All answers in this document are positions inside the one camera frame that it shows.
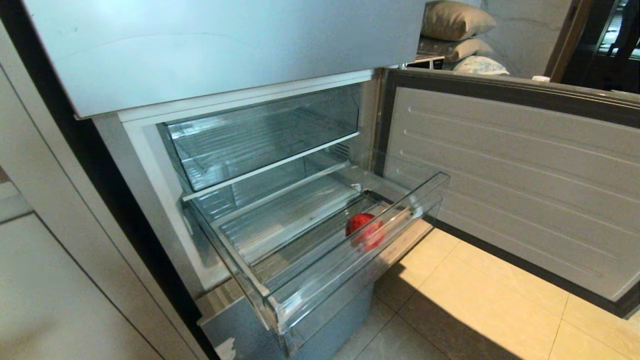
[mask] red fruit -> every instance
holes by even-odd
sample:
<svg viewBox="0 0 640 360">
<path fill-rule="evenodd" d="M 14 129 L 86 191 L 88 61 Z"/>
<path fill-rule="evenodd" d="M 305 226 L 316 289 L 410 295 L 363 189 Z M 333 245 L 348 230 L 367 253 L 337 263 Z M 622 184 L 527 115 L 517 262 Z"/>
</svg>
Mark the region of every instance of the red fruit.
<svg viewBox="0 0 640 360">
<path fill-rule="evenodd" d="M 369 223 L 374 217 L 373 214 L 362 213 L 353 215 L 349 218 L 347 222 L 347 226 L 344 230 L 346 236 L 351 235 L 357 229 L 361 228 L 365 224 Z M 382 240 L 385 239 L 384 230 L 378 231 L 384 225 L 382 220 L 377 220 L 369 225 L 362 231 L 360 231 L 356 236 L 351 239 L 351 246 L 356 247 L 362 243 L 362 250 L 369 251 L 375 249 L 378 245 L 382 243 Z"/>
</svg>

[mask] white bottle cap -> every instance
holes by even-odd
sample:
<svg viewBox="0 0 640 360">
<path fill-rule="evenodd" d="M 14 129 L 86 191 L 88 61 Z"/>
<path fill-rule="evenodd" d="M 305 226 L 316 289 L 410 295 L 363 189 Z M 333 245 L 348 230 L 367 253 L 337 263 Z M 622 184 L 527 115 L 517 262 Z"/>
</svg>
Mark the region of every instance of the white bottle cap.
<svg viewBox="0 0 640 360">
<path fill-rule="evenodd" d="M 551 80 L 551 78 L 548 76 L 540 76 L 540 75 L 536 75 L 531 79 L 535 81 L 542 81 L 543 83 L 548 83 Z"/>
</svg>

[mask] white pillow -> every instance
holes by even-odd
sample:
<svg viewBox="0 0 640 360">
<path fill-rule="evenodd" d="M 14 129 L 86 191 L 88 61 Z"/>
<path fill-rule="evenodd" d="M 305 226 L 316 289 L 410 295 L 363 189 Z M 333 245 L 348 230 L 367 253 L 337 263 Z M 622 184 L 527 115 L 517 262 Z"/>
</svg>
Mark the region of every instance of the white pillow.
<svg viewBox="0 0 640 360">
<path fill-rule="evenodd" d="M 453 71 L 482 75 L 509 75 L 507 69 L 499 62 L 485 56 L 469 56 L 459 62 Z"/>
</svg>

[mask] pillow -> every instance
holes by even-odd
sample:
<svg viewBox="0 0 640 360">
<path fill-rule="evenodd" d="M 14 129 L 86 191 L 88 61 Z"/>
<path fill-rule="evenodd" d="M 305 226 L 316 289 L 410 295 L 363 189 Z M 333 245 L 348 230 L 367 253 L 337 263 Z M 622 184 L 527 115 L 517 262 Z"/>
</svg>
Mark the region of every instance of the pillow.
<svg viewBox="0 0 640 360">
<path fill-rule="evenodd" d="M 469 56 L 459 62 L 453 71 L 482 75 L 509 75 L 507 69 L 499 62 L 485 56 Z"/>
<path fill-rule="evenodd" d="M 420 38 L 418 53 L 438 54 L 444 56 L 444 62 L 453 63 L 473 54 L 480 56 L 493 55 L 493 49 L 478 38 L 470 38 L 457 42 Z"/>
<path fill-rule="evenodd" d="M 494 27 L 493 17 L 480 8 L 456 1 L 433 1 L 424 9 L 420 33 L 425 37 L 458 41 Z"/>
</svg>

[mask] refrigerator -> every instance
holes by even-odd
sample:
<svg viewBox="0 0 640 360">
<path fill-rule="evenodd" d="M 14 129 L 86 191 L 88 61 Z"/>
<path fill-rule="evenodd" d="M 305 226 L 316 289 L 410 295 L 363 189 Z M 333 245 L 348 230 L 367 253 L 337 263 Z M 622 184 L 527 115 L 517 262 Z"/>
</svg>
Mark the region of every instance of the refrigerator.
<svg viewBox="0 0 640 360">
<path fill-rule="evenodd" d="M 331 358 L 434 224 L 640 304 L 633 94 L 405 67 L 419 1 L 25 5 L 221 358 Z"/>
</svg>

